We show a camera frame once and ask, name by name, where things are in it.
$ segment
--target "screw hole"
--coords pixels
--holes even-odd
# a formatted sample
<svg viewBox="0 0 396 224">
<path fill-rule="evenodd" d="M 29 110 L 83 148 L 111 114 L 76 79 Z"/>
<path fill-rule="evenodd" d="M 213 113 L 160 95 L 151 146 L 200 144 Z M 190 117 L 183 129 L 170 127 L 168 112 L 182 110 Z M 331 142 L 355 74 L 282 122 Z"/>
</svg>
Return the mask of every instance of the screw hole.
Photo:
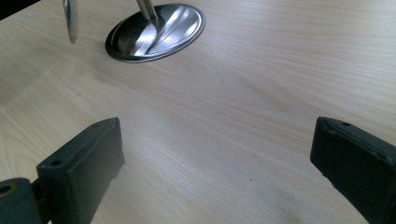
<svg viewBox="0 0 396 224">
<path fill-rule="evenodd" d="M 62 164 L 62 161 L 57 160 L 57 161 L 53 161 L 50 165 L 51 165 L 51 166 L 59 166 L 59 165 L 61 165 L 61 164 Z"/>
<path fill-rule="evenodd" d="M 10 192 L 12 190 L 12 186 L 10 185 L 5 185 L 3 187 L 0 188 L 0 195 L 3 194 L 7 194 L 8 192 Z"/>
</svg>

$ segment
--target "table surface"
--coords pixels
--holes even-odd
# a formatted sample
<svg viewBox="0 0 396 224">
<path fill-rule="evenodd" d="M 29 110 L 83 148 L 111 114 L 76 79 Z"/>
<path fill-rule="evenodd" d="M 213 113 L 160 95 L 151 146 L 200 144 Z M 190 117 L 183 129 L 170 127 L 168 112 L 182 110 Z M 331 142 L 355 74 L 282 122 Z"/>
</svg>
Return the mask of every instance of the table surface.
<svg viewBox="0 0 396 224">
<path fill-rule="evenodd" d="M 170 3 L 154 0 L 155 5 Z M 366 223 L 310 162 L 319 116 L 396 145 L 396 2 L 192 1 L 186 49 L 121 63 L 105 39 L 135 1 L 62 1 L 0 21 L 0 179 L 120 118 L 126 164 L 92 223 Z"/>
</svg>

